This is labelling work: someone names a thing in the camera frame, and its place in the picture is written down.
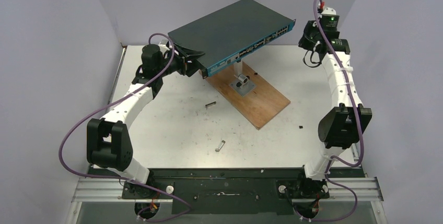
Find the teal grey network switch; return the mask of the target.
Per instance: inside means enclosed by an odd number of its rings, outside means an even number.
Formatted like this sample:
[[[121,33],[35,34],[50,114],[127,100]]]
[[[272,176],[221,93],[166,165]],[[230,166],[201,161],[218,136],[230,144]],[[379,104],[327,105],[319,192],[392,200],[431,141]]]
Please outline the teal grey network switch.
[[[215,75],[266,44],[290,32],[295,20],[254,1],[240,0],[168,33],[180,46],[205,52],[192,62]]]

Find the dark transceiver module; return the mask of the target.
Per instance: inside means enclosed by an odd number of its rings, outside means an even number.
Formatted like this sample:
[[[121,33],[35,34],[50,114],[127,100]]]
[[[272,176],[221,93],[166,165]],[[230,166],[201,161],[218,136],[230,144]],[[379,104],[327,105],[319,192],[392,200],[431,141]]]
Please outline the dark transceiver module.
[[[209,107],[214,106],[216,103],[217,103],[216,101],[208,103],[208,104],[205,105],[205,108],[208,109]]]

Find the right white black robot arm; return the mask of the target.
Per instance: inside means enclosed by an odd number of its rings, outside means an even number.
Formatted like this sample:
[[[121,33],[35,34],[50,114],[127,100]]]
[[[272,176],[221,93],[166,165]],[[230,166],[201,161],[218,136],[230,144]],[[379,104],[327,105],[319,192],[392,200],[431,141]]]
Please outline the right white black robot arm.
[[[320,15],[308,21],[299,41],[299,47],[319,54],[315,66],[325,70],[332,104],[318,125],[319,151],[305,164],[305,177],[295,183],[302,197],[316,191],[314,180],[323,180],[335,158],[360,141],[372,118],[371,108],[365,107],[357,94],[349,43],[339,37],[338,20],[338,15]]]

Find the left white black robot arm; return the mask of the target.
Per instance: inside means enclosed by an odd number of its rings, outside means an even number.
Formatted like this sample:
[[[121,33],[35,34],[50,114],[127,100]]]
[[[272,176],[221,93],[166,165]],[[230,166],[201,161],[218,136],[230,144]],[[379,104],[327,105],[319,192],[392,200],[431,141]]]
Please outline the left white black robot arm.
[[[100,119],[90,119],[87,123],[87,161],[136,181],[137,194],[142,198],[152,197],[156,184],[148,179],[149,169],[133,157],[130,126],[142,109],[157,97],[165,76],[175,72],[192,76],[201,67],[197,59],[204,54],[169,42],[144,46],[141,64],[123,101]]]

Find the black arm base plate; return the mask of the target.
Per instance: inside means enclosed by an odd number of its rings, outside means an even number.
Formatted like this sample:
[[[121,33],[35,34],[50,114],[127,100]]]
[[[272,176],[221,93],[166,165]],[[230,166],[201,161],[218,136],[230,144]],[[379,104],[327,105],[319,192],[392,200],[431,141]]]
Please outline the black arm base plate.
[[[126,182],[122,198],[135,199],[135,210],[149,216],[161,199],[172,201],[172,213],[292,215],[315,213],[319,200],[332,197],[326,180],[305,176],[302,168],[154,169],[145,188]]]

